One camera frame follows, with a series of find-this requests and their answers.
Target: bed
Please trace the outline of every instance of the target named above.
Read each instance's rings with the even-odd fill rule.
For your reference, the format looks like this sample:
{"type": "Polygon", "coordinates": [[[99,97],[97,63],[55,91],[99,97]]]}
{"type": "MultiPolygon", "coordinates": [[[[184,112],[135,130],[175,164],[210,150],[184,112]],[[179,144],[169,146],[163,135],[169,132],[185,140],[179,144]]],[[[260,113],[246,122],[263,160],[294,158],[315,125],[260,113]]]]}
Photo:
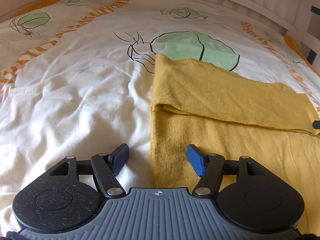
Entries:
{"type": "MultiPolygon", "coordinates": [[[[156,53],[281,82],[307,94],[320,114],[319,73],[300,50],[303,43],[320,55],[307,32],[320,0],[0,4],[2,235],[19,229],[15,195],[65,156],[89,159],[127,143],[130,159],[117,178],[125,190],[149,187],[156,53]]],[[[94,187],[91,177],[80,179],[94,187]]]]}

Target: bed sheet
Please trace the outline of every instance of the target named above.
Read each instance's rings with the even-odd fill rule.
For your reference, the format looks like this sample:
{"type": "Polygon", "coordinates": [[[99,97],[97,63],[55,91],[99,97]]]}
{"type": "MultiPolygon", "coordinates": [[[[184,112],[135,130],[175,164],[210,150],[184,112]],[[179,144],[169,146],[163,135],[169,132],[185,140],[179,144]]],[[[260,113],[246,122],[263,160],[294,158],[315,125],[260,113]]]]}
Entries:
{"type": "Polygon", "coordinates": [[[2,234],[19,228],[14,196],[68,155],[89,159],[127,143],[119,182],[149,186],[158,52],[284,83],[320,111],[320,79],[284,37],[197,0],[61,0],[1,23],[0,51],[2,234]]]}

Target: folded yellow sweater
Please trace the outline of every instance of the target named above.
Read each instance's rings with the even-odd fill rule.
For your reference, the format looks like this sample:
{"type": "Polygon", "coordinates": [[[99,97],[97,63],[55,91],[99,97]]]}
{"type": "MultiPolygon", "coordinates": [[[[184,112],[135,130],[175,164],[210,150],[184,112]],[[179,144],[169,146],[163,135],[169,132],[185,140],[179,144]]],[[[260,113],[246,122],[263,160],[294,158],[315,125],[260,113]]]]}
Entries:
{"type": "MultiPolygon", "coordinates": [[[[312,127],[319,117],[305,94],[157,54],[150,110],[152,187],[193,189],[189,144],[230,160],[249,155],[299,191],[299,229],[320,235],[320,131],[312,127]]],[[[234,181],[225,176],[222,187],[234,181]]]]}

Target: crosshair marking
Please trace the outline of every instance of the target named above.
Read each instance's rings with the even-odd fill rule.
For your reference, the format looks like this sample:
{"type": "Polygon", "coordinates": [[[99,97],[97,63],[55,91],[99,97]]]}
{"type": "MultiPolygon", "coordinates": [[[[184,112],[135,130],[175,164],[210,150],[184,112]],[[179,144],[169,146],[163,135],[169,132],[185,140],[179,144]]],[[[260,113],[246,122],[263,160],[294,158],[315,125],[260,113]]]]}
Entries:
{"type": "Polygon", "coordinates": [[[162,194],[163,194],[163,192],[162,192],[162,191],[160,191],[160,190],[157,190],[156,192],[154,192],[154,194],[155,194],[155,195],[157,195],[157,196],[159,197],[160,195],[162,195],[162,194]]]}

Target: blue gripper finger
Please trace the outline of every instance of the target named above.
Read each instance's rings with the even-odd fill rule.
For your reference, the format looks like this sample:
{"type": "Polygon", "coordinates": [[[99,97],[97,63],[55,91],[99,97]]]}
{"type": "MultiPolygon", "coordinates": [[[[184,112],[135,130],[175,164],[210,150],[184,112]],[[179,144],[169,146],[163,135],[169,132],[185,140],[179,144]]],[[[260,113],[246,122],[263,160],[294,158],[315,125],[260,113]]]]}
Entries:
{"type": "Polygon", "coordinates": [[[203,154],[194,144],[187,147],[187,160],[195,173],[201,177],[205,171],[205,165],[209,162],[208,157],[203,154]]]}

